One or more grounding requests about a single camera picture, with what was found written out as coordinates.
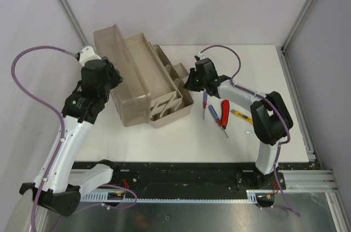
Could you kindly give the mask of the beige plastic tool box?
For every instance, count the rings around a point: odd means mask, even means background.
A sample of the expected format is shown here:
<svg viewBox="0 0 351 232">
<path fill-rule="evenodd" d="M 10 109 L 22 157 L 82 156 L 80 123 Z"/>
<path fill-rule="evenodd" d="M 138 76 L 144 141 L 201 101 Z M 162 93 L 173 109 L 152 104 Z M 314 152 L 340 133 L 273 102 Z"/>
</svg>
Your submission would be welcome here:
<svg viewBox="0 0 351 232">
<path fill-rule="evenodd" d="M 159 45 L 143 33 L 124 38 L 117 25 L 94 31 L 93 38 L 97 53 L 123 78 L 111 97 L 125 127 L 161 128 L 190 114 L 194 101 L 184 89 L 189 73 L 183 64 L 172 64 Z"/>
</svg>

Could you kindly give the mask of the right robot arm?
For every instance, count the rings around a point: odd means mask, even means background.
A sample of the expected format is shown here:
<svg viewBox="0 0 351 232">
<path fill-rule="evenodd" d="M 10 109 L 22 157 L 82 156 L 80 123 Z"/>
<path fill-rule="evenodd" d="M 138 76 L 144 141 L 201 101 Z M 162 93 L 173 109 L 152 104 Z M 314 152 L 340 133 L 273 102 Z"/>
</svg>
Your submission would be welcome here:
<svg viewBox="0 0 351 232">
<path fill-rule="evenodd" d="M 209 58 L 195 57 L 184 88 L 192 92 L 205 91 L 209 96 L 228 100 L 251 113 L 253 129 L 259 139 L 259 152 L 253 170 L 253 183 L 267 188 L 278 177 L 278 160 L 281 146 L 291 140 L 293 120 L 280 93 L 260 94 L 229 76 L 218 75 Z"/>
</svg>

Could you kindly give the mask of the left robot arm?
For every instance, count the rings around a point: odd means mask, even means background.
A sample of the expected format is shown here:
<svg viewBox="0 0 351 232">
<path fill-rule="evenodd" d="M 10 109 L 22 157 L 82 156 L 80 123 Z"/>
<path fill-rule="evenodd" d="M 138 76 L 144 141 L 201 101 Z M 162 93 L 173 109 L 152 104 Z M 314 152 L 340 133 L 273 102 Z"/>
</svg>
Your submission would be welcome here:
<svg viewBox="0 0 351 232">
<path fill-rule="evenodd" d="M 106 184 L 115 188 L 121 174 L 117 164 L 99 161 L 92 169 L 72 177 L 70 172 L 84 138 L 104 109 L 112 89 L 123 81 L 120 73 L 108 58 L 88 59 L 81 69 L 81 80 L 65 100 L 62 110 L 64 128 L 57 135 L 39 175 L 32 183 L 23 183 L 19 193 L 32 191 L 32 199 L 39 206 L 61 216 L 74 213 L 80 199 L 94 189 Z"/>
</svg>

